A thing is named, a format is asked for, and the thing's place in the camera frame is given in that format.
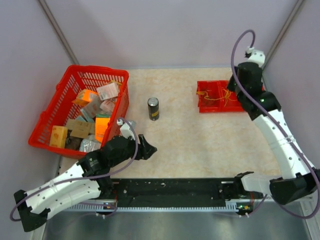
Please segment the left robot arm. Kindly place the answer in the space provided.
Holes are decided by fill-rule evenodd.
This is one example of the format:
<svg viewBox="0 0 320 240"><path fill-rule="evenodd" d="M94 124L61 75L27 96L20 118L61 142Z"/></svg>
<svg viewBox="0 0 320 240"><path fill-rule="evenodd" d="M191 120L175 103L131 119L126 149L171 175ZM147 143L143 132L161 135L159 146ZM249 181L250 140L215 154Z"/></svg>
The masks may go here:
<svg viewBox="0 0 320 240"><path fill-rule="evenodd" d="M126 160L147 160L157 150L143 134L138 135L138 140L132 136L126 138L117 135L42 186L15 192L15 210L18 211L23 230L34 231L73 205L109 198L114 191L111 168Z"/></svg>

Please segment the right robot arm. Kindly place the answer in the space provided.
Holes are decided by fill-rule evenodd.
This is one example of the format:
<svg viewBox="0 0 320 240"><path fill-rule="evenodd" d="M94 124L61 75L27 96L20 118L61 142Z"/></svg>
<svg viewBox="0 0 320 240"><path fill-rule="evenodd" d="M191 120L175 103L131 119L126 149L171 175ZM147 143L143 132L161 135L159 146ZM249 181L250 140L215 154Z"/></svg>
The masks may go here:
<svg viewBox="0 0 320 240"><path fill-rule="evenodd" d="M227 89L234 92L241 107L264 135L280 167L280 176L254 172L237 175L239 182L233 192L245 198L251 192L271 195L280 205L286 205L316 191L316 182L292 145L296 142L284 119L281 105L272 92L263 90L262 69L253 62L242 62L235 68Z"/></svg>

